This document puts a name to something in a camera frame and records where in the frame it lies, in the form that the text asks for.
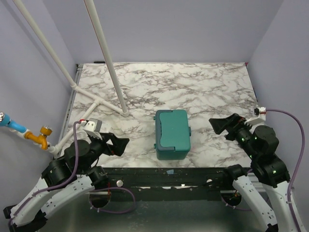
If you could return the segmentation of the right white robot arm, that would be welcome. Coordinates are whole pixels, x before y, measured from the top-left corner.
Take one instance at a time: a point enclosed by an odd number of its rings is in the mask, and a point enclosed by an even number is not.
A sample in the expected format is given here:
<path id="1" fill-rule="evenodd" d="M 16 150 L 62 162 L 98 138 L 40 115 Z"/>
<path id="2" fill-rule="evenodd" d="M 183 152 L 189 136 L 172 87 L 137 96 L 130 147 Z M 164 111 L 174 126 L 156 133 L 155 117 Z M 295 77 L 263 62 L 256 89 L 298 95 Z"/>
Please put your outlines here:
<path id="1" fill-rule="evenodd" d="M 248 172 L 237 164 L 225 168 L 222 184 L 235 189 L 246 201 L 266 232 L 304 232 L 292 194 L 295 175 L 290 175 L 285 163 L 276 155 L 279 140 L 275 131 L 264 125 L 267 109 L 256 108 L 256 117 L 246 119 L 238 114 L 226 118 L 211 118 L 216 134 L 227 131 L 225 138 L 236 141 L 251 159 L 251 170 L 262 184 L 270 202 L 253 186 Z"/>

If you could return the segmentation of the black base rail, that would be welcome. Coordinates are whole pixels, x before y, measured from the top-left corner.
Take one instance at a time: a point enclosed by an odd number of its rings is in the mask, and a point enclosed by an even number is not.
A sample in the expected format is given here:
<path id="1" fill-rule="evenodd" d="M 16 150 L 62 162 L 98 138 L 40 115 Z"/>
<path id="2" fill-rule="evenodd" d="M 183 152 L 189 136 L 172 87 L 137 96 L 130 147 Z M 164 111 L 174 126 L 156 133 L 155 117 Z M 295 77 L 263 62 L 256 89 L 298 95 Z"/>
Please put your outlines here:
<path id="1" fill-rule="evenodd" d="M 225 180 L 223 168 L 105 168 L 112 190 L 111 201 L 220 201 L 235 189 Z"/>

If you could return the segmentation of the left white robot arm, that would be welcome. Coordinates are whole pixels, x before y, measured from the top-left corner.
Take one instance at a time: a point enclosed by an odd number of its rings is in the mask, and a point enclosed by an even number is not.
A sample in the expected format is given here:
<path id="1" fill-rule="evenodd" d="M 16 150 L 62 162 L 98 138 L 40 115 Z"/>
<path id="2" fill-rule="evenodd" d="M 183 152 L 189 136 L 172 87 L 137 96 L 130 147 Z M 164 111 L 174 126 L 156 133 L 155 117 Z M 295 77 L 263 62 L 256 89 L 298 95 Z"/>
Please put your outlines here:
<path id="1" fill-rule="evenodd" d="M 53 159 L 42 172 L 32 191 L 17 205 L 4 208 L 11 232 L 35 232 L 60 207 L 84 193 L 109 187 L 109 178 L 101 166 L 92 164 L 102 155 L 122 156 L 128 138 L 101 133 L 90 141 L 75 139 L 64 156 Z"/>

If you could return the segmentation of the orange blue pipe valve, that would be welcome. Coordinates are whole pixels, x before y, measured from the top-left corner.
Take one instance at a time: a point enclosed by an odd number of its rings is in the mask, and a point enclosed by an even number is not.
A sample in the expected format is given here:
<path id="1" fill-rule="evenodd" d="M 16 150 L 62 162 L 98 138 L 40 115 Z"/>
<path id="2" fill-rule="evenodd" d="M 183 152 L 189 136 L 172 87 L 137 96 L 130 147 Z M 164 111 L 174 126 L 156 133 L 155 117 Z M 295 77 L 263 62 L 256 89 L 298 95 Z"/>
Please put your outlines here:
<path id="1" fill-rule="evenodd" d="M 32 142 L 40 145 L 42 150 L 47 150 L 49 148 L 47 137 L 51 135 L 52 129 L 48 126 L 42 126 L 40 129 L 40 134 L 36 136 L 32 133 L 32 131 L 16 123 L 8 114 L 4 112 L 0 113 L 0 126 L 9 128 L 11 132 L 16 132 L 23 139 L 31 140 Z"/>

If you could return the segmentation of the teal medicine kit box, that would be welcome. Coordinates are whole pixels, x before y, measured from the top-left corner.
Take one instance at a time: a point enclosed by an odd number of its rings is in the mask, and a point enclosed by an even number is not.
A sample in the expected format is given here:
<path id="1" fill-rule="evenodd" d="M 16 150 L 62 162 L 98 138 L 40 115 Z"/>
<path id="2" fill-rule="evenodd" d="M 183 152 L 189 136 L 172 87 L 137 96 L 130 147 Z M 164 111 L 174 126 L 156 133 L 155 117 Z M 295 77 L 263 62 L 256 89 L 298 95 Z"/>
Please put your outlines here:
<path id="1" fill-rule="evenodd" d="M 154 116 L 158 160 L 183 160 L 191 149 L 191 128 L 183 109 L 158 110 Z"/>

